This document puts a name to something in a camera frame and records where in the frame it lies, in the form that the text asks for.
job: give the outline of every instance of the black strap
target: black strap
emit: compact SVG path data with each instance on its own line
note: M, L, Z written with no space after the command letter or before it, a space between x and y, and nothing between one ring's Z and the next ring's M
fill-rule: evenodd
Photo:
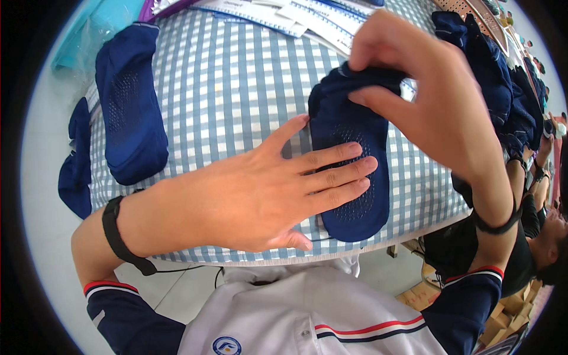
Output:
M534 180L540 182L544 177L544 169L537 164L536 159L534 160L533 164L534 164Z
M479 228L480 231L493 235L499 235L511 229L511 227L515 223L517 223L519 218L521 218L522 213L523 213L522 208L517 210L517 203L515 201L515 196L513 196L513 213L511 213L511 217L505 223L505 225L496 228L490 227L487 223L485 223L483 219L481 219L481 217L479 217L479 215L477 214L477 212L475 212L475 210L473 210L473 220L475 221L475 226Z
M120 237L120 232L116 226L116 219L120 211L120 201L122 201L123 198L124 196L113 198L105 207L105 211L103 212L103 229L105 230L106 239L112 251L119 259L133 264L144 276L153 275L157 272L154 264L148 259L132 254Z

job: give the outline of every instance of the black hair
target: black hair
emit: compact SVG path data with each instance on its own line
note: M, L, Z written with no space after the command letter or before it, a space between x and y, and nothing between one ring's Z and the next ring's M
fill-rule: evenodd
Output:
M560 275L560 264L568 250L568 236L565 236L557 243L558 259L553 264L548 265L542 270L536 272L536 279L542 281L543 285L555 285Z

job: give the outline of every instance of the navy sleeve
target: navy sleeve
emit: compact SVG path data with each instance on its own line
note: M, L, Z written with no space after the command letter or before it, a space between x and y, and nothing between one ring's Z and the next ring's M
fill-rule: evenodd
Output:
M161 316L125 283L85 286L87 313L115 354L177 354L185 325Z
M469 355L501 297L503 272L485 266L448 278L440 296L422 311L426 325L449 355Z

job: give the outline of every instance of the plastic bag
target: plastic bag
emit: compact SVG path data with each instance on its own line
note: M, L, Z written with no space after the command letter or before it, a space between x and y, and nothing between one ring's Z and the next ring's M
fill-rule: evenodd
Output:
M70 26L51 62L54 72L71 75L83 97L95 77L95 60L103 44L134 22L144 0L91 0Z

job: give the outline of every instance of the blue and white checkered tablecloth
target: blue and white checkered tablecloth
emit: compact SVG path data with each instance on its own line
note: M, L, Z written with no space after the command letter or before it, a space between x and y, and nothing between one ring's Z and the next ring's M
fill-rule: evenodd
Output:
M433 33L430 0L389 1L389 10ZM118 195L150 187L257 147L281 124L307 112L312 87L345 58L308 38L267 28L224 23L210 12L183 10L157 22L154 88L169 138L163 171L133 186L119 185L105 160L105 127L97 110L91 128L93 210ZM418 237L465 217L469 210L452 188L450 172L428 158L392 124L387 159L391 173L388 222L373 237L345 243L328 237L320 216L296 226L312 251L275 249L248 253L205 246L156 256L163 260L278 265L367 252ZM309 128L286 144L286 158L311 151Z

